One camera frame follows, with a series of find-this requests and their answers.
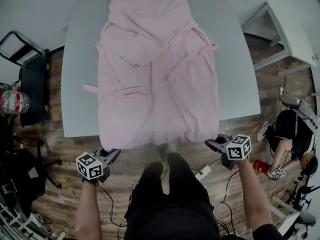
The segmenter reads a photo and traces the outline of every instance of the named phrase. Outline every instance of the red label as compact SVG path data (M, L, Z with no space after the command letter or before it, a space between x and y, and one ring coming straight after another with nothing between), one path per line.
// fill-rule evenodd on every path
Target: red label
M15 107L15 112L20 111L20 94L16 94L16 107Z

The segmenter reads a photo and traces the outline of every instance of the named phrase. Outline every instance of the person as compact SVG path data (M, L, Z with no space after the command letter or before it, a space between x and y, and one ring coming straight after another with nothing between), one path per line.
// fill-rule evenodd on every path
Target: person
M316 157L316 137L311 129L293 110L282 111L276 119L275 128L264 122L257 133L257 141L267 138L274 152L272 165L268 171L270 179L275 179L275 170L284 156L291 153L291 159L283 169L286 171L300 164L301 175L311 176L318 169Z
M166 156L170 194L163 192L163 162L148 165L133 190L125 214L125 240L220 240L207 190L176 152ZM269 201L246 159L238 163L246 224L255 240L284 240L273 225ZM101 240L95 184L85 181L75 218L78 240Z

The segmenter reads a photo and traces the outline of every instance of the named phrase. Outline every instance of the plastic bottle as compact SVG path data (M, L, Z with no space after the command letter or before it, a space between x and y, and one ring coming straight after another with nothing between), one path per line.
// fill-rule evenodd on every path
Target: plastic bottle
M30 99L23 92L7 90L2 94L0 104L6 114L23 114L29 109Z

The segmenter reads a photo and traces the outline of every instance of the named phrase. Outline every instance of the white plug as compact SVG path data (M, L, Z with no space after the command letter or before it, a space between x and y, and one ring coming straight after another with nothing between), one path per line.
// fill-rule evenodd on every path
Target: white plug
M198 181L201 181L204 177L206 177L209 173L211 172L211 169L208 165L203 167L201 170L199 170L196 174L195 177Z

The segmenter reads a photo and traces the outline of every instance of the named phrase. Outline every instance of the gray table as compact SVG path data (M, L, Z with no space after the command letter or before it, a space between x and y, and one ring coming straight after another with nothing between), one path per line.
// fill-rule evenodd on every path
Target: gray table
M82 89L97 85L95 48L111 0L77 0L65 42L61 103L65 137L99 135L97 96ZM192 16L212 43L218 79L220 120L260 114L257 81L249 49L228 0L187 0Z

